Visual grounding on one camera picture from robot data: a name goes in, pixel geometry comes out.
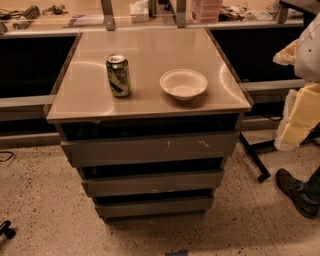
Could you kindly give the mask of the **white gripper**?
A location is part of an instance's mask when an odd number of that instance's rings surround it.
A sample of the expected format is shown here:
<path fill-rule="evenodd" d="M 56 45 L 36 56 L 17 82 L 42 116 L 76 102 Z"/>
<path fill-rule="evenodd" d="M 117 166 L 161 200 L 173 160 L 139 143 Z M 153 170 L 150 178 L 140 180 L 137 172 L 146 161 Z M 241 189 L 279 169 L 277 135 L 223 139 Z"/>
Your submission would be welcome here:
<path fill-rule="evenodd" d="M 274 146 L 280 151 L 293 150 L 320 123 L 320 84 L 309 83 L 299 90 L 290 89 L 286 96 L 283 118 L 279 123 Z"/>

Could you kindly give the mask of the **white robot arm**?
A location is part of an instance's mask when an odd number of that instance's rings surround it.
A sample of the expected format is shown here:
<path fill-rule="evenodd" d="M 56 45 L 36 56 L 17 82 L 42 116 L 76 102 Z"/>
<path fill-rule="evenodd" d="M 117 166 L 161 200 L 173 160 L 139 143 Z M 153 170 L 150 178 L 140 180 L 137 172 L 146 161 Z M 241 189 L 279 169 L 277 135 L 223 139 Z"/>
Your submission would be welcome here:
<path fill-rule="evenodd" d="M 298 39 L 273 57 L 273 62 L 292 65 L 295 75 L 306 81 L 299 90 L 289 90 L 276 132 L 274 146 L 289 151 L 299 147 L 320 123 L 320 14 Z"/>

